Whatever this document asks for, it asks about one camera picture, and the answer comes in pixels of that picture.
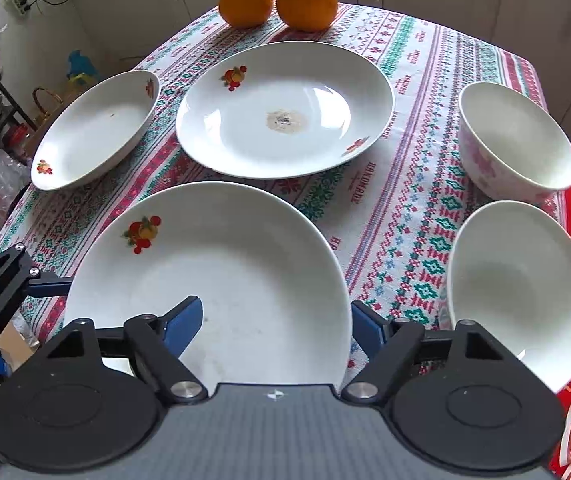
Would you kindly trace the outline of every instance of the table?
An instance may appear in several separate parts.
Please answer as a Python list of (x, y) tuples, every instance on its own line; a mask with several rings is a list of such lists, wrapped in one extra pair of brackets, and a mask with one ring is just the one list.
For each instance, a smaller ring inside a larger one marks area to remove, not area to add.
[[(287, 180), (243, 181), (192, 161), (174, 134), (176, 111), (190, 85), (225, 57), (288, 40), (337, 44), (380, 67), (397, 98), (382, 137), (343, 166)], [(80, 189), (48, 193), (30, 187), (0, 232), (0, 251), (23, 241), (41, 269), (71, 276), (92, 241), (129, 205), (185, 182), (245, 182), (292, 203), (315, 222), (344, 269), (353, 300), (428, 328), (437, 328), (435, 300), (445, 285), (456, 230), (488, 201), (459, 161), (459, 91), (473, 81), (498, 82), (545, 107), (526, 60), (434, 23), (346, 4), (332, 27), (316, 34), (286, 28), (276, 13), (262, 27), (232, 30), (213, 9), (138, 68), (152, 70), (162, 83), (155, 119), (142, 141), (116, 169)], [(563, 194), (542, 207), (565, 224)], [(28, 298), (22, 313), (44, 341), (61, 327), (64, 308), (65, 298)], [(364, 362), (354, 343), (346, 380)]]

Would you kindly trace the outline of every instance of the gray center mark on plate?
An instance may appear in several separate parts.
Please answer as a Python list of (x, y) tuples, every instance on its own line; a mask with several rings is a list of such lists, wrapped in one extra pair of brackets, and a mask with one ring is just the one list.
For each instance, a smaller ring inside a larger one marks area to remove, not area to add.
[(267, 115), (267, 127), (281, 134), (295, 134), (307, 126), (303, 114), (296, 110), (277, 110)]

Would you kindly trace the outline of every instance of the yellow object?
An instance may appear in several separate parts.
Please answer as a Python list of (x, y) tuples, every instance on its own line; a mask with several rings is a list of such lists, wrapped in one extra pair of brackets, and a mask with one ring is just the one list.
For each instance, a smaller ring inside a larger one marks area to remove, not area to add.
[(338, 8), (338, 0), (276, 0), (276, 10), (281, 19), (290, 27), (304, 32), (328, 28)]
[(230, 27), (257, 27), (267, 22), (273, 5), (274, 0), (219, 0), (219, 13)]

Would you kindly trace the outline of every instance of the silver bolt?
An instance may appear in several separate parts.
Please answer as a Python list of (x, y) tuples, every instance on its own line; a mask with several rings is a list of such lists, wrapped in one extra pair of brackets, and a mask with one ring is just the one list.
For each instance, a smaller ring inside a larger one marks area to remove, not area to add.
[(170, 391), (177, 397), (192, 399), (203, 391), (203, 386), (194, 381), (181, 381), (180, 383), (172, 384)]
[(347, 385), (347, 393), (355, 399), (371, 399), (379, 393), (379, 388), (370, 383), (352, 383)]

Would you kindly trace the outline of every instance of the deep white bowl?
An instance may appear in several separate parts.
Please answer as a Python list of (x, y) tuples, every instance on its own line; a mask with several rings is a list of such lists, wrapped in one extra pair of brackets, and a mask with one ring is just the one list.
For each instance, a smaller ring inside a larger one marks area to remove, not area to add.
[[(144, 217), (145, 234), (133, 227)], [(220, 382), (341, 385), (352, 335), (341, 267), (299, 211), (241, 184), (171, 187), (125, 211), (81, 262), (65, 321), (122, 326), (191, 294), (203, 326), (181, 361), (211, 394)]]
[(494, 200), (541, 203), (571, 186), (571, 144), (539, 105), (506, 86), (476, 82), (459, 94), (461, 164)]
[(364, 57), (328, 43), (285, 41), (204, 73), (181, 102), (176, 134), (188, 155), (220, 173), (289, 178), (360, 155), (393, 109), (388, 79)]
[(571, 380), (571, 238), (548, 214), (481, 207), (457, 232), (446, 281), (441, 328), (473, 319), (553, 392)]
[(154, 118), (158, 77), (147, 70), (115, 75), (89, 89), (54, 121), (32, 163), (46, 191), (86, 184), (121, 162)]

